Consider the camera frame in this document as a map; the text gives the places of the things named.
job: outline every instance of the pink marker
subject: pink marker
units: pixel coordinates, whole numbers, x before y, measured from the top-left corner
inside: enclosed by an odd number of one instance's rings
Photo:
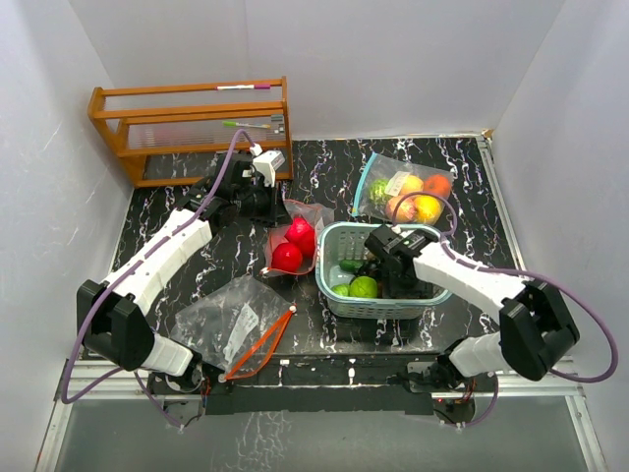
[[[255,84],[250,86],[220,86],[217,87],[217,90],[263,90],[270,89],[271,85],[269,84]]]

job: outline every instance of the green marker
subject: green marker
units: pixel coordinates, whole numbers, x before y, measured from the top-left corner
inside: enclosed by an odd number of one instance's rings
[[[271,125],[252,125],[251,123],[238,123],[237,121],[223,121],[223,126],[229,126],[232,128],[262,128],[263,130],[271,129]]]

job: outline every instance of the basket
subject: basket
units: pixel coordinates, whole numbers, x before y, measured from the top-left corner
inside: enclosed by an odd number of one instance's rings
[[[344,272],[339,262],[344,259],[363,261],[368,250],[365,240],[378,224],[337,222],[326,227],[318,238],[316,261],[316,285],[327,298],[330,311],[339,317],[371,320],[411,320],[422,315],[426,307],[433,307],[447,300],[451,293],[442,290],[429,300],[365,299],[340,297],[331,287],[349,283],[353,274]],[[401,224],[402,229],[426,229],[438,236],[438,231],[424,224]]]

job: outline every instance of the black marble table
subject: black marble table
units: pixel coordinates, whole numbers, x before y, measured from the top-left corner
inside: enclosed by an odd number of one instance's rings
[[[332,207],[338,221],[355,220],[350,215],[354,192],[373,151],[449,170],[454,176],[450,202],[459,216],[454,248],[491,266],[513,266],[474,138],[294,142],[295,180],[285,184],[285,198]],[[170,166],[163,170],[172,172],[173,161],[189,175],[198,174],[197,168],[186,169],[187,160],[178,156],[162,159]],[[216,159],[206,156],[201,161],[190,160],[194,166],[200,162],[206,171],[211,171]],[[115,267],[124,264],[148,241],[187,190],[166,187],[134,191]],[[445,216],[436,224],[439,229],[448,225]],[[175,274],[158,296],[147,317],[151,326],[167,335],[175,323],[175,314],[184,307],[233,277],[245,273],[259,277],[264,267],[265,240],[266,229],[244,219],[221,231]],[[298,307],[277,348],[277,356],[432,354],[462,336],[481,335],[495,329],[486,315],[455,296],[426,309],[412,321],[349,320],[330,313],[316,287],[314,273],[271,278],[266,283]]]

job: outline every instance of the plastic basket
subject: plastic basket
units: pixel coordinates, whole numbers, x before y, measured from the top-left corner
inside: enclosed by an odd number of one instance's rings
[[[365,299],[340,297],[331,288],[347,283],[352,274],[343,272],[339,263],[344,259],[363,261],[367,258],[365,240],[378,224],[338,222],[329,225],[318,238],[316,284],[327,298],[330,311],[339,317],[373,320],[410,320],[422,315],[426,307],[447,300],[451,293],[442,290],[428,300]],[[424,224],[401,224],[403,229],[424,228],[438,236],[438,231]]]

